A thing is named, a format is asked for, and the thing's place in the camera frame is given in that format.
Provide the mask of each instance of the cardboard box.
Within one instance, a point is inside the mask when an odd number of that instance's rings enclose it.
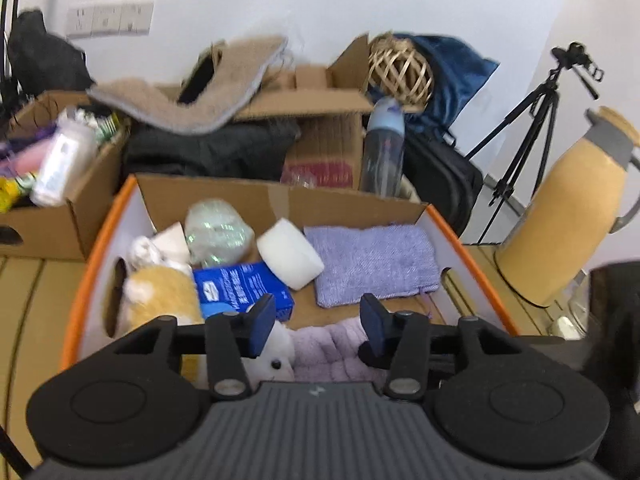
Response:
[[[84,92],[45,92],[10,123],[9,136],[28,136],[67,106],[87,104]],[[104,146],[65,204],[28,207],[0,215],[0,254],[59,260],[86,260],[111,207],[120,178],[126,133]]]
[[[270,68],[261,90],[234,120],[298,118],[302,136],[287,153],[285,168],[313,174],[321,187],[358,189],[364,129],[372,105],[362,93],[369,75],[367,36],[351,42],[329,67]],[[177,99],[177,86],[159,86]]]
[[[70,315],[63,368],[112,341],[105,320],[118,314],[108,313],[110,306],[119,305],[122,291],[122,283],[117,282],[114,276],[122,266],[120,262],[127,256],[132,241],[138,236],[151,236],[156,229],[164,230],[175,222],[184,222],[191,205],[211,198],[229,202],[255,230],[257,237],[279,218],[288,218],[299,228],[322,225],[369,228],[415,223],[428,234],[440,271],[456,270],[460,283],[477,307],[478,316],[516,333],[492,286],[431,205],[383,199],[344,189],[305,189],[249,180],[137,175],[130,176],[123,186],[100,231]],[[252,251],[245,261],[258,261],[257,251]],[[356,304],[319,307],[313,283],[292,295],[295,306],[288,326],[293,329],[323,326],[358,315]],[[455,324],[460,317],[443,287],[430,293],[427,300],[412,296],[384,300],[383,303],[393,311],[431,312],[435,319],[441,315],[440,319],[449,324]]]

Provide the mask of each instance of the woven bamboo ball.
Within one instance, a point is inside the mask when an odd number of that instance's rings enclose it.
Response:
[[[424,109],[433,92],[433,71],[412,41],[387,33],[374,38],[369,47],[369,84],[403,105]]]

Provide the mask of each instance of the ribbed gray panel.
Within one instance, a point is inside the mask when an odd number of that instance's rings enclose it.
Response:
[[[266,383],[215,405],[193,436],[126,468],[70,468],[47,460],[30,480],[604,480],[589,463],[548,472],[486,465],[449,445],[415,404],[370,384]]]

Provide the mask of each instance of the black plastic bag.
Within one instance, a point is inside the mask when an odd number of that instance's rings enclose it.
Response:
[[[46,90],[84,91],[94,83],[82,50],[49,34],[39,9],[25,10],[15,19],[7,54],[12,74],[25,94],[37,96]]]

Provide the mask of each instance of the wall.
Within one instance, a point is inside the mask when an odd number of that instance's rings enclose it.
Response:
[[[66,10],[108,0],[20,0],[41,6],[47,26],[62,32]],[[299,59],[329,62],[357,34],[410,30],[459,36],[501,62],[486,89],[452,129],[468,150],[526,90],[562,0],[156,0],[148,37],[75,41],[98,80],[140,76],[175,82],[211,41],[284,32]],[[499,143],[484,150],[487,168]]]
[[[584,111],[589,107],[608,105],[626,115],[640,127],[640,0],[566,0],[549,35],[540,63],[530,85],[542,82],[555,63],[546,54],[553,46],[567,46],[571,41],[584,43],[593,60],[605,71],[601,84],[595,85],[601,97],[594,102],[578,78],[565,73],[560,79],[560,108],[551,147],[548,168],[558,160],[588,128]],[[530,125],[530,118],[513,123],[502,149],[490,169],[499,178],[507,168],[517,146]],[[529,203],[533,190],[543,139],[534,147],[529,162],[516,185],[514,196]],[[625,188],[621,212],[626,212],[640,193],[640,175],[631,169]],[[640,256],[640,218],[609,235],[598,248],[587,268],[604,262]]]

